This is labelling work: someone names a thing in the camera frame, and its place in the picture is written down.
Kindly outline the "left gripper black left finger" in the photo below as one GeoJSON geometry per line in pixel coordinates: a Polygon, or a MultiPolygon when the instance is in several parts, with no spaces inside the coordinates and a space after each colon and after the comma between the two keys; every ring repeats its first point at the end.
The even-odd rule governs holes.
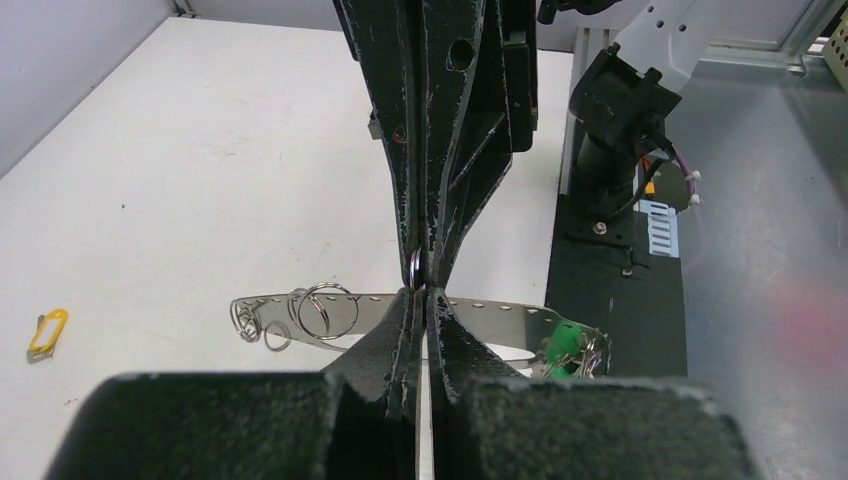
{"type": "Polygon", "coordinates": [[[117,375],[81,404],[50,479],[412,479],[419,368],[117,375]]]}

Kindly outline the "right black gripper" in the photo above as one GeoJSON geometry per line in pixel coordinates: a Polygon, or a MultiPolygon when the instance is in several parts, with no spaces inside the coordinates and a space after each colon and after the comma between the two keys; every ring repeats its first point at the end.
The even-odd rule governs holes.
{"type": "Polygon", "coordinates": [[[387,157],[402,278],[447,285],[461,243],[538,126],[536,2],[422,7],[422,240],[418,199],[418,19],[413,1],[335,1],[387,157]]]}

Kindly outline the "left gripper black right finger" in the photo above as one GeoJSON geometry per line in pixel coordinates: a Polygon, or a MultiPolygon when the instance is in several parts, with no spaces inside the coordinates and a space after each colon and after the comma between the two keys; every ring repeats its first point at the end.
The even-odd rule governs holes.
{"type": "Polygon", "coordinates": [[[438,479],[755,479],[736,422],[680,378],[531,379],[426,296],[438,479]]]}

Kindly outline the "large wire keyring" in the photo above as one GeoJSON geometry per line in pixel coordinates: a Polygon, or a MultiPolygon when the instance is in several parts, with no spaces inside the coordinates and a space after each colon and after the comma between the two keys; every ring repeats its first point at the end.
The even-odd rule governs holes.
{"type": "Polygon", "coordinates": [[[238,336],[281,353],[294,344],[332,355],[312,376],[392,379],[421,366],[455,376],[542,378],[542,340],[561,320],[536,305],[401,288],[355,293],[335,282],[233,300],[238,336]]]}

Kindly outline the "yellow key tag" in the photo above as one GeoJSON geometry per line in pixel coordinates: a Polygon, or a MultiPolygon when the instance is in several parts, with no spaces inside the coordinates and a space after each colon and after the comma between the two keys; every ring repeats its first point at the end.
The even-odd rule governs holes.
{"type": "Polygon", "coordinates": [[[35,334],[26,351],[26,359],[30,364],[53,357],[69,317],[70,313],[65,308],[57,308],[38,317],[35,334]]]}

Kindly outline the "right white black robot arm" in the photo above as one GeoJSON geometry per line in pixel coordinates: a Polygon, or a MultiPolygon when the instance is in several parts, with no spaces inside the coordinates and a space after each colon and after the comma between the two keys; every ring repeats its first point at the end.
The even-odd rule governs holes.
{"type": "MultiPolygon", "coordinates": [[[[538,25],[606,1],[338,1],[394,192],[401,277],[443,287],[461,243],[538,122],[538,25]]],[[[627,173],[670,152],[662,124],[722,25],[782,13],[781,1],[649,1],[590,63],[569,97],[587,146],[574,171],[586,210],[631,205],[627,173]]]]}

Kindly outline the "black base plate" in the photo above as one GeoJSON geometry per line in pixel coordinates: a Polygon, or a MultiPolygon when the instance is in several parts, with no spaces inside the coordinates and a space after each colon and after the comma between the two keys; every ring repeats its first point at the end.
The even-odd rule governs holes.
{"type": "Polygon", "coordinates": [[[649,254],[639,206],[597,220],[580,217],[559,196],[545,304],[608,337],[609,375],[686,376],[681,260],[649,254]]]}

